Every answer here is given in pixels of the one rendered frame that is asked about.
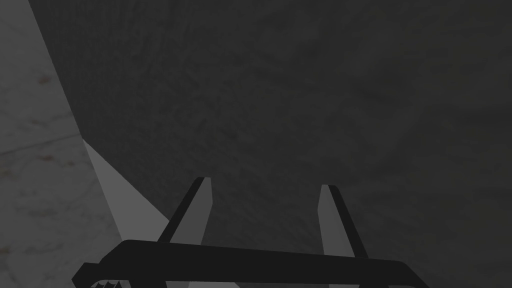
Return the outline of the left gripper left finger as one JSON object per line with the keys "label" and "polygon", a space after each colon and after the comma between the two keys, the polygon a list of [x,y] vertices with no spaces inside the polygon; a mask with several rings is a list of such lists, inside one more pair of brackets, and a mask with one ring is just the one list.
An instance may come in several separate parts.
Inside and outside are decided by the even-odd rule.
{"label": "left gripper left finger", "polygon": [[209,177],[197,177],[158,242],[200,245],[213,205],[212,183]]}

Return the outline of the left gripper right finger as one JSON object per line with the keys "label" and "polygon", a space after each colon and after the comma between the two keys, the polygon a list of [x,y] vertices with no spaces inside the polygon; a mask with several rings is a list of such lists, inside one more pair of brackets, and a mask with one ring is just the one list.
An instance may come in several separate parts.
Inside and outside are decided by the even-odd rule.
{"label": "left gripper right finger", "polygon": [[335,185],[321,186],[317,214],[325,255],[368,257],[348,207]]}

